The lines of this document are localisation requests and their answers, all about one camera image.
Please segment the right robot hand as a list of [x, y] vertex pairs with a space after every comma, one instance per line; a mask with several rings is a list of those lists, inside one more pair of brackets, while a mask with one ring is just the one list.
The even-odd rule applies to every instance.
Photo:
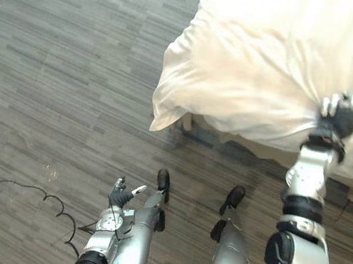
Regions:
[[323, 98], [318, 128], [333, 132], [339, 139], [353, 133], [353, 94], [333, 94]]

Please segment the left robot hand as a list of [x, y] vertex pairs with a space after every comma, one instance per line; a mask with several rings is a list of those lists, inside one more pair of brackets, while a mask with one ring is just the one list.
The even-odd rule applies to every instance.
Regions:
[[127, 191], [125, 182], [126, 178], [124, 176], [118, 178], [115, 182], [111, 193], [108, 195], [108, 202], [111, 207], [123, 208], [126, 203], [131, 201], [136, 195], [144, 192], [147, 188], [146, 185], [141, 185], [131, 191]]

